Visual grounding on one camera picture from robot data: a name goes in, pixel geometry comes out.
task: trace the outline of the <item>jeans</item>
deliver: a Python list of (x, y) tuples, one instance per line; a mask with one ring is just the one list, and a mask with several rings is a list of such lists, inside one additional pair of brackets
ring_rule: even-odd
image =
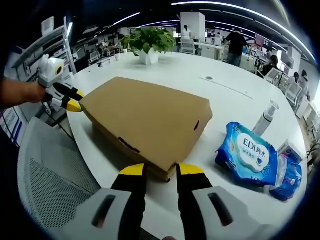
[(228, 64), (231, 64), (236, 67), (240, 67), (241, 57), (242, 57), (241, 55), (239, 56), (232, 53), (228, 53), (228, 58), (226, 61)]

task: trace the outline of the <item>robotic arm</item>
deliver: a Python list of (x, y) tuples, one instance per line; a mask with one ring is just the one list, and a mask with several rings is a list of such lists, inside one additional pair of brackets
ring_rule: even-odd
[(64, 62), (63, 59), (49, 58), (48, 54), (40, 60), (38, 83), (45, 88), (44, 102), (50, 102), (56, 111), (62, 107), (70, 112), (82, 112), (79, 101), (84, 94), (62, 80)]

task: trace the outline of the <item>man in black shirt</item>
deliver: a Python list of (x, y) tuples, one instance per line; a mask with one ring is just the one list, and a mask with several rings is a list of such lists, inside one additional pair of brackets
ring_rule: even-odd
[(228, 64), (240, 67), (243, 47), (245, 46), (247, 52), (249, 52), (247, 41), (244, 36), (241, 35), (241, 30), (239, 28), (236, 28), (234, 32), (231, 32), (226, 37), (225, 40), (228, 42), (231, 41), (228, 58), (226, 61), (228, 62)]

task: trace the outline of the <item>white plant pot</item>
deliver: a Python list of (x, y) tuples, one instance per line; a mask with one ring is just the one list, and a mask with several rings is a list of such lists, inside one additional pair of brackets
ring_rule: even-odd
[(149, 50), (149, 53), (146, 54), (144, 50), (139, 50), (140, 62), (145, 65), (151, 65), (158, 63), (159, 52), (155, 51), (152, 47)]

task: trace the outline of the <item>green plant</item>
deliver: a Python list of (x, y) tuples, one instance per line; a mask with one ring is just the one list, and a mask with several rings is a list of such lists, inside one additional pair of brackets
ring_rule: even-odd
[(131, 35), (125, 36), (121, 40), (121, 44), (124, 48), (130, 45), (134, 55), (137, 56), (138, 50), (144, 50), (148, 54), (151, 48), (159, 53), (172, 52), (176, 40), (167, 30), (155, 27), (142, 27), (137, 28)]

